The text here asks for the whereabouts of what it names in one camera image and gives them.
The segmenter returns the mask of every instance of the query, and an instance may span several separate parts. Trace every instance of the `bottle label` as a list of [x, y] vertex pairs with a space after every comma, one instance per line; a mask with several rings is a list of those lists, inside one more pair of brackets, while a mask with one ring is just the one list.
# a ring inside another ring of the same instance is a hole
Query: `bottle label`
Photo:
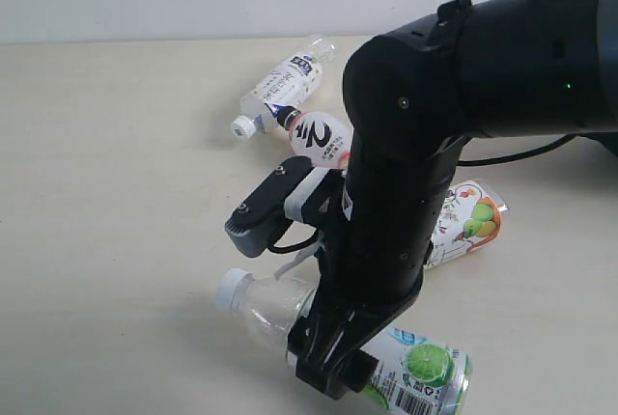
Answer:
[[468, 180], [449, 188], [435, 224], [434, 251], [426, 268], [452, 261], [493, 241], [502, 215], [481, 184]]
[[464, 402], [467, 355], [442, 343], [386, 327], [363, 347], [379, 359], [363, 394], [393, 415], [454, 415]]
[[329, 114], [303, 113], [290, 127], [290, 143], [297, 155], [311, 158], [314, 166], [340, 169], [348, 163], [351, 131]]
[[281, 63], [253, 90], [253, 95], [273, 107], [297, 108], [320, 85], [322, 65], [307, 53], [298, 52]]

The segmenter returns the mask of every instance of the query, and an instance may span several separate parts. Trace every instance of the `barcode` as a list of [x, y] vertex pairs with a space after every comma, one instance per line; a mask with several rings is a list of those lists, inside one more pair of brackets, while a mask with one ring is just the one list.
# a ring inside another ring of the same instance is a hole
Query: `barcode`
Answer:
[[390, 401], [390, 398], [393, 397], [393, 393], [395, 392], [395, 372], [390, 372], [388, 374], [388, 377], [384, 379], [380, 390], [386, 397], [386, 400]]
[[395, 405], [409, 415], [431, 415], [434, 408], [431, 402], [423, 401], [405, 389], [399, 390]]

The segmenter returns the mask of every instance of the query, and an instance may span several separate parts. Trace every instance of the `white bottle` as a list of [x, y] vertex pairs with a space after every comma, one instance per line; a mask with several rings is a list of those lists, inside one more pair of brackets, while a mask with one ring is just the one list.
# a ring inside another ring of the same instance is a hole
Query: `white bottle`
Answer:
[[330, 114], [301, 113], [292, 106], [283, 108], [277, 122], [289, 133], [292, 149], [311, 158], [316, 167], [345, 169], [351, 149], [351, 130]]
[[[288, 334], [299, 315], [308, 313], [315, 286], [296, 278], [256, 280], [233, 268], [221, 280], [218, 307], [242, 316], [249, 335], [285, 357]], [[392, 415], [461, 413], [471, 367], [465, 353], [425, 337], [386, 327], [363, 350], [379, 360], [362, 394]]]
[[335, 58], [334, 45], [323, 36], [312, 36], [307, 44], [274, 68], [255, 88], [240, 99], [240, 115], [232, 122], [239, 139], [257, 131], [277, 127], [277, 113], [284, 106], [297, 108], [318, 88], [323, 65]]

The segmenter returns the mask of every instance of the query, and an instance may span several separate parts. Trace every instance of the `lime graphic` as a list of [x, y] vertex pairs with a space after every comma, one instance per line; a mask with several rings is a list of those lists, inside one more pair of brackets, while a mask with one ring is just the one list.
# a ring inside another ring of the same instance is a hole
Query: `lime graphic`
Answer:
[[365, 386], [365, 389], [363, 389], [363, 394], [368, 396], [369, 399], [374, 401], [381, 408], [384, 408], [384, 409], [388, 410], [388, 401], [386, 400], [386, 397], [373, 384], [369, 384], [369, 385]]
[[407, 355], [407, 371], [433, 388], [440, 388], [453, 377], [455, 364], [448, 351], [436, 345], [415, 346]]

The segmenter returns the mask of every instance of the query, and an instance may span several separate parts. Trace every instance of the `beige table surface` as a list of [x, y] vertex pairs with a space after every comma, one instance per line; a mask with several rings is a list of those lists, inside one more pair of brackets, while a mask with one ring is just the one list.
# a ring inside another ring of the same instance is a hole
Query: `beige table surface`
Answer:
[[[345, 118], [341, 71], [364, 40], [336, 39], [307, 109]], [[245, 259], [222, 226], [290, 150], [281, 133], [237, 143], [228, 124], [297, 44], [0, 46], [0, 413], [374, 413], [297, 381], [213, 305], [228, 268], [284, 261]], [[510, 204], [503, 234], [429, 272], [398, 323], [470, 354], [466, 414], [614, 413], [618, 160], [578, 139], [469, 177]]]

